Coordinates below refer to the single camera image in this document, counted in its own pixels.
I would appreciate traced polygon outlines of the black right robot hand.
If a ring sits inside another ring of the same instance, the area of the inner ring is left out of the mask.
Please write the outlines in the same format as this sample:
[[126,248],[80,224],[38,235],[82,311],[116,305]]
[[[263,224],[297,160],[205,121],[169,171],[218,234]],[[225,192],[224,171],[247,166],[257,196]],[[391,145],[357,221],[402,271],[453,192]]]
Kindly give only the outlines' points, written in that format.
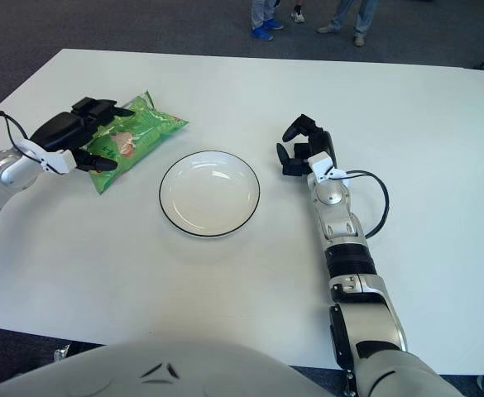
[[276,144],[282,174],[287,176],[313,175],[316,184],[335,180],[347,186],[346,172],[337,165],[333,142],[329,132],[318,127],[315,121],[301,114],[286,129],[282,141],[292,141],[297,136],[306,136],[306,143],[294,144],[294,156],[289,157],[280,143]]

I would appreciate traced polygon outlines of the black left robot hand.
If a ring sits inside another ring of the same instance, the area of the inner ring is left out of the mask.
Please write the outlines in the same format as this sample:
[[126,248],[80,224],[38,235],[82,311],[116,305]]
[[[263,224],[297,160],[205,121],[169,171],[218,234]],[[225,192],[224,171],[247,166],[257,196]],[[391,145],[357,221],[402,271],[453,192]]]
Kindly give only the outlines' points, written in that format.
[[29,138],[47,152],[71,151],[76,167],[83,171],[106,172],[117,168],[117,162],[84,150],[100,126],[107,126],[116,117],[131,117],[132,110],[117,107],[108,99],[85,97],[39,127]]

